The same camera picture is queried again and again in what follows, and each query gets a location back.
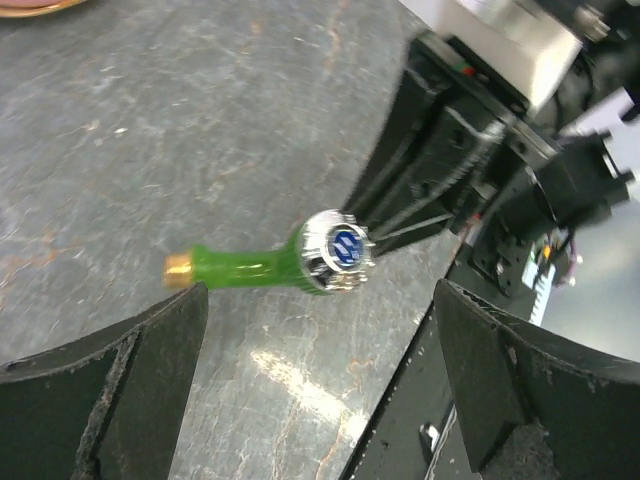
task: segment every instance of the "green bottle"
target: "green bottle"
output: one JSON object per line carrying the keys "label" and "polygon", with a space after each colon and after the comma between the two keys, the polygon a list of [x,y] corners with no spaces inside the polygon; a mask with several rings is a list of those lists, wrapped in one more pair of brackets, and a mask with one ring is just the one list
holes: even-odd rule
{"label": "green bottle", "polygon": [[337,210],[311,217],[287,244],[266,252],[226,253],[195,245],[165,259],[168,288],[297,287],[313,295],[350,291],[365,282],[371,262],[366,229]]}

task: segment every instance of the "gray marble surface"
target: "gray marble surface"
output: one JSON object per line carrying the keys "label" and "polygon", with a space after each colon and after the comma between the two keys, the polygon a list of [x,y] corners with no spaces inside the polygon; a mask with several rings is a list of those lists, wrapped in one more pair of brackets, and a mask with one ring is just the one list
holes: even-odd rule
{"label": "gray marble surface", "polygon": [[[91,0],[0,22],[0,362],[167,295],[195,242],[267,249],[346,198],[419,23],[394,0]],[[171,478],[337,478],[456,241],[354,294],[210,295]]]}

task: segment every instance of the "gray table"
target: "gray table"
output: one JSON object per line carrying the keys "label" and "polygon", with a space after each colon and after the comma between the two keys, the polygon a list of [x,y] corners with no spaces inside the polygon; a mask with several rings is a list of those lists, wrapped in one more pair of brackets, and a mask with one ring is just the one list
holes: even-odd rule
{"label": "gray table", "polygon": [[[0,22],[0,362],[162,299],[169,252],[268,249],[339,207],[417,28],[393,0]],[[391,255],[347,296],[212,292],[172,478],[336,478],[455,247]]]}

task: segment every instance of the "gold bottle cap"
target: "gold bottle cap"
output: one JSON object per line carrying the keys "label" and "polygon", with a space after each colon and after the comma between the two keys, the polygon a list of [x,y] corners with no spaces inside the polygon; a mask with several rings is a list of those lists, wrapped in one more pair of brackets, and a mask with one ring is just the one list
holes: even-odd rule
{"label": "gold bottle cap", "polygon": [[191,255],[182,253],[164,259],[162,283],[167,288],[186,288],[193,283]]}

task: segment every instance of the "blue logo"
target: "blue logo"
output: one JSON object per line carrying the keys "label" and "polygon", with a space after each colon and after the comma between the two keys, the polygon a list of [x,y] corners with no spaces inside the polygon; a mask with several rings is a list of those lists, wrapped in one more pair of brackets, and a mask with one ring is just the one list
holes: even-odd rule
{"label": "blue logo", "polygon": [[360,235],[350,228],[342,228],[333,234],[329,253],[338,265],[350,268],[360,263],[364,245]]}

